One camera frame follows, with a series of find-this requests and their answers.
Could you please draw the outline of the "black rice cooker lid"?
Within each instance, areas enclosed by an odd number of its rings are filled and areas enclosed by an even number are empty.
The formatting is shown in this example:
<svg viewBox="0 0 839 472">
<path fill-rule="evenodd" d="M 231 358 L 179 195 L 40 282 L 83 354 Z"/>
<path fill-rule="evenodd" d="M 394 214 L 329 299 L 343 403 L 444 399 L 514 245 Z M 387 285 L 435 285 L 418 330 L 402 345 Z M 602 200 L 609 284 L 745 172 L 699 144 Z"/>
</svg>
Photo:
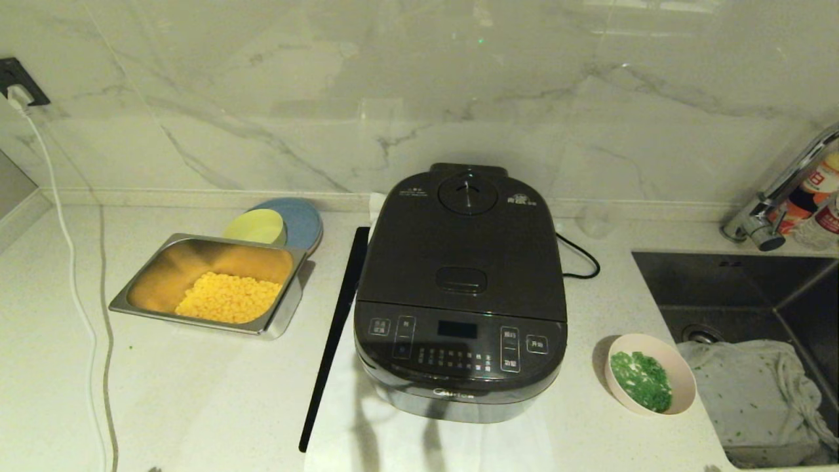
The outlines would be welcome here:
<svg viewBox="0 0 839 472">
<path fill-rule="evenodd" d="M 387 194 L 363 302 L 568 320 L 551 210 L 501 167 L 437 163 Z"/>
</svg>

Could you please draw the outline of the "chopped green onions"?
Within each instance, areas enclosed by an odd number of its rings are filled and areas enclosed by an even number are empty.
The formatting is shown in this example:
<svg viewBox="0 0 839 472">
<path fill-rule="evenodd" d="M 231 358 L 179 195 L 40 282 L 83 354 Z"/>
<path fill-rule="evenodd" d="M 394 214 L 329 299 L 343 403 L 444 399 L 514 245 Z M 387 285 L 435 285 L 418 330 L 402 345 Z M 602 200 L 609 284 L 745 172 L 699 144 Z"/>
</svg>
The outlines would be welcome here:
<svg viewBox="0 0 839 472">
<path fill-rule="evenodd" d="M 610 356 L 610 370 L 629 397 L 652 412 L 663 413 L 673 403 L 673 389 L 662 365 L 640 351 Z"/>
</svg>

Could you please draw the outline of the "pink bowl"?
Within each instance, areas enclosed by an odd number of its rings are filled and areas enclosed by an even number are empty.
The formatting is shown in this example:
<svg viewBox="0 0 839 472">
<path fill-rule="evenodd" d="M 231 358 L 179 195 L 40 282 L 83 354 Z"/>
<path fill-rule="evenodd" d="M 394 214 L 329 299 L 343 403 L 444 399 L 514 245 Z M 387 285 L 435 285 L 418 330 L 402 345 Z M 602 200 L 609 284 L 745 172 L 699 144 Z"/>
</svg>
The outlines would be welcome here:
<svg viewBox="0 0 839 472">
<path fill-rule="evenodd" d="M 663 413 L 652 412 L 633 401 L 626 392 L 620 388 L 617 380 L 610 370 L 610 356 L 618 352 L 631 353 L 640 351 L 647 356 L 654 357 L 665 369 L 669 382 L 673 389 L 673 403 Z M 686 412 L 694 403 L 696 398 L 696 382 L 689 365 L 682 358 L 679 352 L 671 345 L 666 344 L 659 338 L 646 334 L 626 334 L 612 341 L 606 356 L 604 365 L 606 385 L 612 395 L 626 409 L 643 416 L 674 416 Z"/>
</svg>

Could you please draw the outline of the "blue plate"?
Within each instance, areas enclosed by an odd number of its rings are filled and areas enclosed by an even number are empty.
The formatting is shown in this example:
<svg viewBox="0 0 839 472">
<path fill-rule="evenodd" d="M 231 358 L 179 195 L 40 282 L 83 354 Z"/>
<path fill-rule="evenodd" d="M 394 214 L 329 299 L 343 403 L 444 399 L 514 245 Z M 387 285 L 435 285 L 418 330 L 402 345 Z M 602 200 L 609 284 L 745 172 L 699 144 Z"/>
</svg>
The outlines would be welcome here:
<svg viewBox="0 0 839 472">
<path fill-rule="evenodd" d="M 275 246 L 302 248 L 311 257 L 318 249 L 323 236 L 323 222 L 320 213 L 309 201 L 300 198 L 275 198 L 248 209 L 248 212 L 270 210 L 283 218 L 284 242 L 271 242 Z"/>
</svg>

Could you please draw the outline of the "long black flat strip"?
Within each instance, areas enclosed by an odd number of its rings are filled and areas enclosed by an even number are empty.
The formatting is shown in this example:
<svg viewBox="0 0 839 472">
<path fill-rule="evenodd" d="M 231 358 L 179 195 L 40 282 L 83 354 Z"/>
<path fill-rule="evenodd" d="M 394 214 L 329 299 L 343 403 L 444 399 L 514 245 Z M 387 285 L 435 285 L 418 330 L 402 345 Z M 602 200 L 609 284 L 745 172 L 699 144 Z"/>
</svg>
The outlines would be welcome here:
<svg viewBox="0 0 839 472">
<path fill-rule="evenodd" d="M 326 389 L 336 352 L 338 352 L 341 333 L 347 322 L 351 305 L 353 305 L 354 296 L 357 293 L 357 289 L 359 289 L 361 272 L 366 254 L 368 254 L 370 233 L 371 227 L 369 226 L 357 227 L 354 233 L 353 244 L 351 245 L 349 257 L 341 279 L 338 301 L 336 301 L 334 307 L 332 322 L 330 323 L 326 343 L 324 344 L 317 379 L 315 379 L 315 385 L 312 388 L 311 399 L 309 400 L 305 420 L 303 421 L 302 433 L 300 433 L 298 450 L 302 454 L 307 452 L 309 442 L 311 442 L 311 436 L 315 422 L 317 422 L 324 390 Z"/>
</svg>

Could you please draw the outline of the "pale yellow plate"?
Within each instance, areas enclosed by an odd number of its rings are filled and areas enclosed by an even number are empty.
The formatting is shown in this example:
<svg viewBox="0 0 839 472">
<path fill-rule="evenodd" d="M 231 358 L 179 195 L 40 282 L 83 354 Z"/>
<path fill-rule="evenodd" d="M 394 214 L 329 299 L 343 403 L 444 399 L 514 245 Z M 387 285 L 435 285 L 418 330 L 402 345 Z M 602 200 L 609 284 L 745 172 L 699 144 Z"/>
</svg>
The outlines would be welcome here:
<svg viewBox="0 0 839 472">
<path fill-rule="evenodd" d="M 281 213 L 261 208 L 244 212 L 234 218 L 223 230 L 222 238 L 284 246 L 287 242 L 287 231 Z"/>
</svg>

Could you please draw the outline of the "clear glass cup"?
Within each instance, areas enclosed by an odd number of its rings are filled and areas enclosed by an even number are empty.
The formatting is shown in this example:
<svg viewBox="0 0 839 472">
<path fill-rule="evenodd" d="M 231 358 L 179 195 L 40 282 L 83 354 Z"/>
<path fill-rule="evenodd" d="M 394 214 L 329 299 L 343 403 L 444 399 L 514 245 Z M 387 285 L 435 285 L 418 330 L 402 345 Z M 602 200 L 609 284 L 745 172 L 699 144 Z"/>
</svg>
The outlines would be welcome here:
<svg viewBox="0 0 839 472">
<path fill-rule="evenodd" d="M 612 204 L 593 201 L 579 209 L 575 221 L 579 230 L 588 237 L 604 239 L 616 229 L 617 216 L 616 207 Z"/>
</svg>

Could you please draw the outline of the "yellow corn kernels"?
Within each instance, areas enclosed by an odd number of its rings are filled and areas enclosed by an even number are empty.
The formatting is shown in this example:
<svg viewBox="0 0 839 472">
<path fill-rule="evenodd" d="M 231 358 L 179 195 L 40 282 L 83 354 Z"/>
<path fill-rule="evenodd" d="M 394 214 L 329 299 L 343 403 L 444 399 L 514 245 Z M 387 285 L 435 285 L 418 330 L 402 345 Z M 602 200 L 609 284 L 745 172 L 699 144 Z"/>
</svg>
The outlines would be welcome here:
<svg viewBox="0 0 839 472">
<path fill-rule="evenodd" d="M 282 287 L 250 276 L 210 271 L 186 290 L 174 313 L 191 319 L 243 325 L 267 313 Z"/>
</svg>

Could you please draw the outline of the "stainless steel food pan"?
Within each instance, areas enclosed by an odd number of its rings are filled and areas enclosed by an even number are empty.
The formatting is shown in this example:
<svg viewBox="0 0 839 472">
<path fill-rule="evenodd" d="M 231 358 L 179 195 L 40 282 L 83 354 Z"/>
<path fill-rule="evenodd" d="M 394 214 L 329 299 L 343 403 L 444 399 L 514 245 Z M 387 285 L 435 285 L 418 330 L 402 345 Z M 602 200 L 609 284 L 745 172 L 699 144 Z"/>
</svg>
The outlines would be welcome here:
<svg viewBox="0 0 839 472">
<path fill-rule="evenodd" d="M 288 328 L 302 299 L 299 272 L 308 254 L 302 248 L 175 233 L 158 248 L 109 304 L 109 310 L 239 337 L 275 340 Z M 177 305 L 208 271 L 281 284 L 261 316 L 228 323 L 176 314 Z"/>
</svg>

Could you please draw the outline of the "metal sink drain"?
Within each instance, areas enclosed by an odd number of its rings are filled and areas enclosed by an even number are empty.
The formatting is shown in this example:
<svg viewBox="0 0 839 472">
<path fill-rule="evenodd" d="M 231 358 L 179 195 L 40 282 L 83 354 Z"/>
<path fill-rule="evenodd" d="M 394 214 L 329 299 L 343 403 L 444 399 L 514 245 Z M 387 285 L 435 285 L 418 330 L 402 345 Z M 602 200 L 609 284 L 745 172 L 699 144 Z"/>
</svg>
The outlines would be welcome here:
<svg viewBox="0 0 839 472">
<path fill-rule="evenodd" d="M 683 342 L 696 342 L 701 344 L 715 344 L 724 342 L 721 332 L 705 324 L 689 324 L 680 333 Z"/>
</svg>

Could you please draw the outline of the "chrome faucet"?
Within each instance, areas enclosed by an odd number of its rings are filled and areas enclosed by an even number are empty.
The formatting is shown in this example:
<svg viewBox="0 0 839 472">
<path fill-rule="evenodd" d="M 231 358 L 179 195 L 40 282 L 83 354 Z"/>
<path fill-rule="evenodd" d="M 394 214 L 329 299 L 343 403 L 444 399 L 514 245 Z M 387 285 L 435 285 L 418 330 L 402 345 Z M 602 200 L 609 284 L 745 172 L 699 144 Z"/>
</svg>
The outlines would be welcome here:
<svg viewBox="0 0 839 472">
<path fill-rule="evenodd" d="M 839 121 L 820 132 L 767 188 L 758 191 L 743 209 L 728 218 L 720 227 L 721 234 L 736 243 L 750 239 L 761 251 L 783 246 L 785 235 L 778 232 L 779 223 L 770 222 L 770 212 L 833 151 L 839 151 Z"/>
</svg>

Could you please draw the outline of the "grey white dish cloth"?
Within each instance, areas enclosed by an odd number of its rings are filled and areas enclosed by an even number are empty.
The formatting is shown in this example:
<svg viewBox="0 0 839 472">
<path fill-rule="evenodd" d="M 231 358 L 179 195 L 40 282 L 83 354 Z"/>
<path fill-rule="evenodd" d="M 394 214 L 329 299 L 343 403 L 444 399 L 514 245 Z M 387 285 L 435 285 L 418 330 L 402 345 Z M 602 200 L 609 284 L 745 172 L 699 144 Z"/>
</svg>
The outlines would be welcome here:
<svg viewBox="0 0 839 472">
<path fill-rule="evenodd" d="M 839 463 L 839 436 L 820 413 L 821 391 L 791 344 L 683 342 L 678 349 L 734 466 Z"/>
</svg>

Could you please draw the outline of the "orange bottle with red label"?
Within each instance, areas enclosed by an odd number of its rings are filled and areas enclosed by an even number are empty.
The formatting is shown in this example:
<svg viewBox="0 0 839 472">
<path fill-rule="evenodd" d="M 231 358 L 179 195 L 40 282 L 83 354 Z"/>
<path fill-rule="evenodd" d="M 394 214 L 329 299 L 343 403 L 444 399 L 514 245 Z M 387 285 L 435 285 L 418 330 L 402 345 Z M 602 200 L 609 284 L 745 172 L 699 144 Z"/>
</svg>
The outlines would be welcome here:
<svg viewBox="0 0 839 472">
<path fill-rule="evenodd" d="M 839 151 L 828 153 L 803 182 L 797 186 L 768 218 L 779 223 L 778 232 L 789 234 L 812 217 L 831 194 L 839 191 Z"/>
</svg>

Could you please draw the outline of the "clear bottle with red label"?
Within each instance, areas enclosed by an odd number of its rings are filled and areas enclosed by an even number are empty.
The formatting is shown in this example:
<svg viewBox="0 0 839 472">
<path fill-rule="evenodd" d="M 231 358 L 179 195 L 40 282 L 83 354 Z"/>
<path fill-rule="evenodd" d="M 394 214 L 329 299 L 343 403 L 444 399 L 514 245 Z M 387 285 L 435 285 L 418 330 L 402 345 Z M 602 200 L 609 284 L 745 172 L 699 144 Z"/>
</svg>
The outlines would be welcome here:
<svg viewBox="0 0 839 472">
<path fill-rule="evenodd" d="M 839 192 L 794 230 L 793 239 L 810 250 L 827 250 L 839 241 Z"/>
</svg>

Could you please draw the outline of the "black wall socket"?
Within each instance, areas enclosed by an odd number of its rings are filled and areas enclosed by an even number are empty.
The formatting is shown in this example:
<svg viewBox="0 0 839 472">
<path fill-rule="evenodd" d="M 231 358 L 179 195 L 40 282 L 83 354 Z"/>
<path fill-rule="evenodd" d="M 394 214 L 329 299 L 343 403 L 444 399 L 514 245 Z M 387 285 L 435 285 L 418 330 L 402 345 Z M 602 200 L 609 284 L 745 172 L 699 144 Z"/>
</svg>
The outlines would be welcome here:
<svg viewBox="0 0 839 472">
<path fill-rule="evenodd" d="M 39 86 L 23 64 L 15 57 L 0 58 L 0 94 L 6 98 L 7 90 L 12 85 L 23 85 L 34 98 L 31 106 L 45 106 L 51 104 L 51 99 Z"/>
</svg>

